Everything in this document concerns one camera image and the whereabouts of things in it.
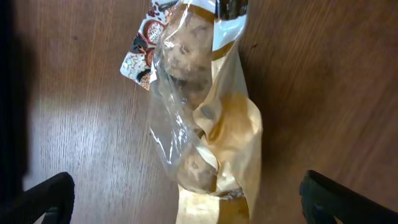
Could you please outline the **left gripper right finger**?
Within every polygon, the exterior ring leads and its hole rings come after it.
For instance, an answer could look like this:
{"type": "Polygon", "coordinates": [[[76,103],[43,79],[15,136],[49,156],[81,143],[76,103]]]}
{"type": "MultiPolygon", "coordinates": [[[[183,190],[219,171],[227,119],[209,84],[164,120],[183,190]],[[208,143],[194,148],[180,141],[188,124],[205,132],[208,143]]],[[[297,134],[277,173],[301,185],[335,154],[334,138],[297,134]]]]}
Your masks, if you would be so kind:
{"type": "Polygon", "coordinates": [[[324,175],[308,170],[300,184],[307,223],[397,223],[397,213],[324,175]]]}

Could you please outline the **brown white snack pouch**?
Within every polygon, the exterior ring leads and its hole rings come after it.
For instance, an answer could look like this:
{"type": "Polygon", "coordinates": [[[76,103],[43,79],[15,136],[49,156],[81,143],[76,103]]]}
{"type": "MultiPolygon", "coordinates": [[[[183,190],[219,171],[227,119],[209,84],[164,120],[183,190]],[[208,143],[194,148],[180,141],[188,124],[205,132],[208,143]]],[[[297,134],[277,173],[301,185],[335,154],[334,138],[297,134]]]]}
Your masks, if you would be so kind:
{"type": "Polygon", "coordinates": [[[150,93],[150,133],[178,184],[177,223],[252,219],[262,116],[238,52],[247,10],[247,1],[152,1],[120,68],[150,93]]]}

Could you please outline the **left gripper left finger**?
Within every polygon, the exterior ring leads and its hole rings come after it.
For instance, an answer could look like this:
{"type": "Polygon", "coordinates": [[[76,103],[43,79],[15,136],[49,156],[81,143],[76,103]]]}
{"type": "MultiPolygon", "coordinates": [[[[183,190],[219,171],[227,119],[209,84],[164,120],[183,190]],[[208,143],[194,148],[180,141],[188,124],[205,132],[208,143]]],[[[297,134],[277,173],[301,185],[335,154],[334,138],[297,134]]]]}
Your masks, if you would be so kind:
{"type": "Polygon", "coordinates": [[[73,178],[61,172],[1,205],[1,223],[31,224],[42,217],[42,223],[70,224],[74,200],[73,178]]]}

